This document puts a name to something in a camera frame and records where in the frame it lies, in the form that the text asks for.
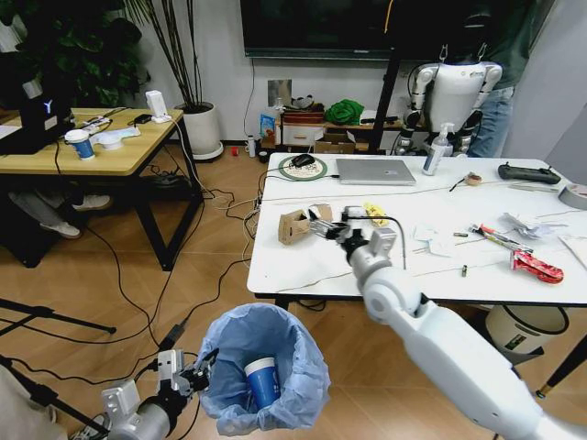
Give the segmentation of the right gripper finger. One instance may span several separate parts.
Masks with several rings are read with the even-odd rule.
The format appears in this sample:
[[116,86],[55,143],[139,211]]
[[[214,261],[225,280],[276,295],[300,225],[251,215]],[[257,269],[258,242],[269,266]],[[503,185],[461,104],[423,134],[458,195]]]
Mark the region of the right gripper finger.
[[323,219],[316,219],[309,222],[310,231],[326,240],[338,240],[343,232],[343,225],[331,223]]
[[307,212],[311,224],[329,223],[345,225],[348,222],[342,218],[336,218],[330,206],[309,206]]

